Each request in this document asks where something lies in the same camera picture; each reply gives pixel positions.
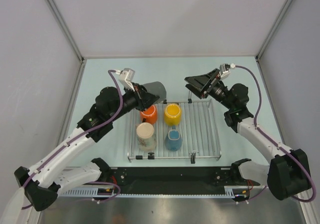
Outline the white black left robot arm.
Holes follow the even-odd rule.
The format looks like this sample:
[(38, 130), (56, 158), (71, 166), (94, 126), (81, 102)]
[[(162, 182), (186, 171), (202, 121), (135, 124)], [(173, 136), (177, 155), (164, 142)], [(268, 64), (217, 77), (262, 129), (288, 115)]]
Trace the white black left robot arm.
[(108, 134), (114, 121), (131, 110), (144, 111), (166, 97), (166, 88), (159, 81), (134, 83), (124, 94), (113, 86), (103, 88), (89, 112), (59, 146), (37, 164), (29, 168), (21, 166), (14, 172), (30, 205), (38, 212), (43, 211), (70, 189), (93, 182), (107, 183), (112, 175), (111, 168), (100, 157), (71, 171), (63, 170), (82, 151)]

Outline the yellow mug black handle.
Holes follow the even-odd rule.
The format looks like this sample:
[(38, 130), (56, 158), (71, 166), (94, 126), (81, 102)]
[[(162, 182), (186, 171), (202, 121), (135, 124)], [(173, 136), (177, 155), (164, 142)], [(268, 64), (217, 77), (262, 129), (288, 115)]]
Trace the yellow mug black handle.
[(164, 109), (164, 122), (168, 126), (176, 126), (181, 122), (182, 110), (176, 103), (168, 104)]

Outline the dark green mug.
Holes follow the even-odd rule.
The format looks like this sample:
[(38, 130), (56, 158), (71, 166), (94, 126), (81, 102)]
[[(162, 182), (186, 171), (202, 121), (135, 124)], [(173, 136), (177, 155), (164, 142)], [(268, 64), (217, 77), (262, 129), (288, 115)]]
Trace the dark green mug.
[(160, 81), (145, 83), (143, 86), (148, 93), (151, 93), (154, 96), (159, 96), (159, 98), (153, 103), (154, 105), (167, 99), (166, 88)]

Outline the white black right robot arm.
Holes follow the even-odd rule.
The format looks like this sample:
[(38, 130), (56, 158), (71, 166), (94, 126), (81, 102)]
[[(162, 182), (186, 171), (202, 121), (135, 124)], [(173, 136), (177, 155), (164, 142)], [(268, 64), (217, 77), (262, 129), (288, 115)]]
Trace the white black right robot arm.
[(317, 191), (311, 178), (307, 154), (302, 149), (294, 150), (275, 141), (262, 130), (257, 114), (252, 114), (247, 108), (248, 87), (236, 83), (228, 88), (223, 83), (223, 79), (234, 68), (233, 64), (223, 64), (209, 73), (184, 79), (186, 88), (196, 97), (212, 97), (227, 108), (223, 114), (227, 126), (248, 140), (268, 162), (267, 165), (261, 165), (248, 158), (234, 162), (231, 165), (231, 180), (237, 185), (247, 180), (255, 181), (269, 188), (278, 200), (295, 198), (299, 193), (312, 190), (312, 196), (307, 201), (313, 201)]

